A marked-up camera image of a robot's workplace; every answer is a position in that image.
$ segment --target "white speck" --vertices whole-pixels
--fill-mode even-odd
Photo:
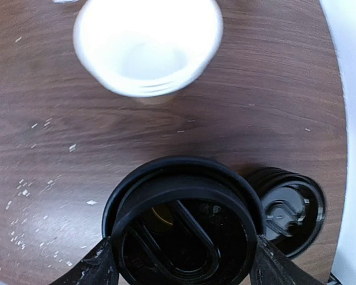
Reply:
[[[69,147],[69,151],[72,152],[76,149],[77,144],[73,144],[72,146]]]
[[[97,202],[94,201],[94,200],[89,200],[86,203],[87,203],[87,205],[95,205],[95,204],[97,204]]]

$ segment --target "round table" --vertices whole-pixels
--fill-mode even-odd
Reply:
[[[214,60],[155,106],[105,90],[81,66],[72,27],[83,4],[0,1],[0,280],[57,279],[101,239],[104,205],[125,175],[188,154],[241,174],[275,166],[318,181],[327,218],[295,262],[325,281],[341,224],[347,135],[319,3],[219,0],[224,37]]]

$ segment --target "white debris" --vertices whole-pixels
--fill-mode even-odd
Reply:
[[[53,3],[74,3],[78,2],[78,0],[53,0]]]
[[[77,144],[73,144],[72,146],[69,147],[69,151],[72,152],[76,149]]]
[[[11,204],[12,204],[12,201],[9,201],[8,204],[7,204],[7,206],[5,207],[5,209],[6,209],[6,210],[9,209],[9,205],[11,205]]]
[[[86,203],[87,203],[87,205],[95,205],[95,204],[97,204],[97,202],[94,201],[94,200],[89,200]]]

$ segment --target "wood grain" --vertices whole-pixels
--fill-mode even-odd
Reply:
[[[157,157],[193,154],[234,170],[262,164],[317,180],[326,223],[295,261],[325,281],[342,217],[347,142],[319,3],[219,0],[217,55],[158,106],[105,90],[78,62],[72,26],[82,4],[0,1],[0,280],[48,284],[67,272],[100,240],[104,204],[126,174]]]

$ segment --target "cup bottom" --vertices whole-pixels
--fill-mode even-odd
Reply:
[[[177,93],[178,91],[175,91],[165,95],[152,97],[132,97],[132,99],[138,103],[142,103],[143,105],[160,105],[172,101],[176,97]]]

